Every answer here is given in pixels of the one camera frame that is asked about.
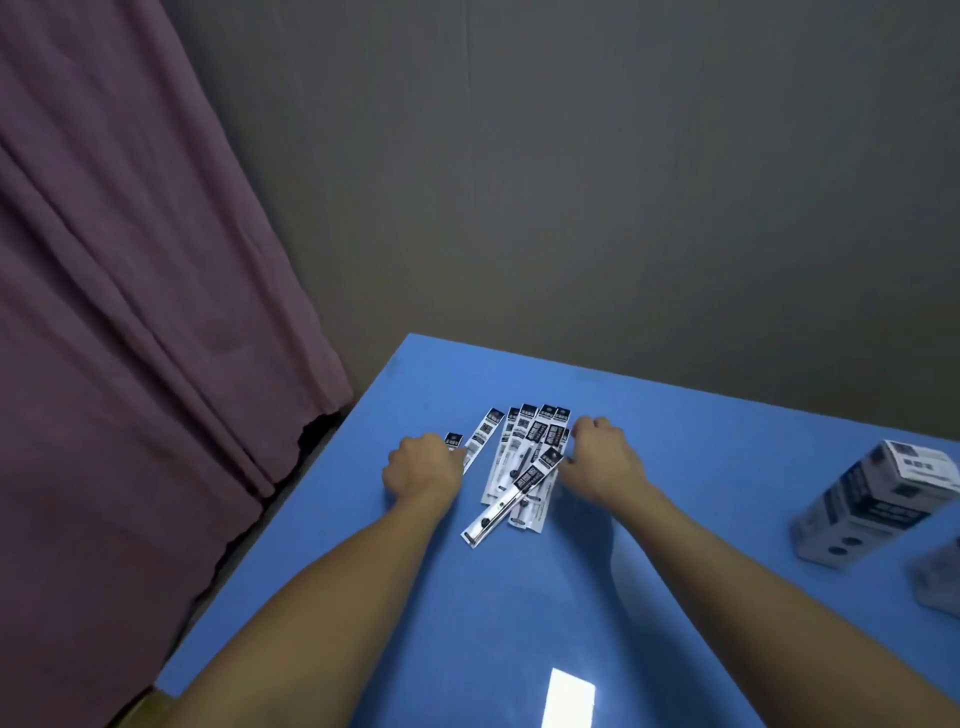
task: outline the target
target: product box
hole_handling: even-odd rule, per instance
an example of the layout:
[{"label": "product box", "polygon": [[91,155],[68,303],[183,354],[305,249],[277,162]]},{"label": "product box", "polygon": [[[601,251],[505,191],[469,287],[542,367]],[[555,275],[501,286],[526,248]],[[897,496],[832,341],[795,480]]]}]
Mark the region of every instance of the product box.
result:
[{"label": "product box", "polygon": [[884,440],[790,523],[802,559],[842,569],[960,499],[943,452]]},{"label": "product box", "polygon": [[960,538],[912,561],[906,574],[924,607],[960,618]]}]

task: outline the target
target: finger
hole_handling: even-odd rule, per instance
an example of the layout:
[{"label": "finger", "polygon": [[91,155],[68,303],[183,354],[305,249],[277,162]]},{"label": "finger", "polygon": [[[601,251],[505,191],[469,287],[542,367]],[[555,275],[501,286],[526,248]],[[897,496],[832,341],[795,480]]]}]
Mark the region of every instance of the finger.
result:
[{"label": "finger", "polygon": [[566,485],[570,485],[571,482],[574,482],[577,479],[576,462],[567,460],[565,458],[560,461],[560,465],[557,466],[557,471],[560,474],[560,481]]},{"label": "finger", "polygon": [[578,417],[577,422],[573,424],[573,429],[571,430],[573,432],[573,436],[576,437],[578,433],[582,432],[583,427],[596,427],[596,425],[593,423],[592,418],[588,417],[587,415],[582,415],[581,417]]}]

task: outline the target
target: black label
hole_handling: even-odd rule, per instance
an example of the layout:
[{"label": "black label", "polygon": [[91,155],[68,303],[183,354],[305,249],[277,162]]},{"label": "black label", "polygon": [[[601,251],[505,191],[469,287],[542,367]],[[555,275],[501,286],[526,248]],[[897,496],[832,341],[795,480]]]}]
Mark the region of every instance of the black label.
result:
[{"label": "black label", "polygon": [[543,435],[546,432],[546,423],[534,422],[530,425],[530,431],[527,433],[527,440],[533,440],[535,443],[538,443],[543,439]]},{"label": "black label", "polygon": [[540,454],[540,462],[546,465],[547,468],[553,468],[557,463],[563,460],[564,457],[560,454],[560,451],[556,448],[549,448],[546,452]]},{"label": "black label", "polygon": [[564,436],[564,428],[561,425],[551,425],[546,431],[546,437],[543,438],[545,445],[559,445]]},{"label": "black label", "polygon": [[840,476],[840,483],[851,515],[864,521],[873,521],[905,531],[930,515],[924,511],[904,508],[875,498],[870,493],[867,478],[859,463]]},{"label": "black label", "polygon": [[523,472],[523,475],[514,481],[514,485],[517,486],[521,493],[527,493],[541,480],[543,480],[543,473],[540,472],[540,468],[531,465]]}]

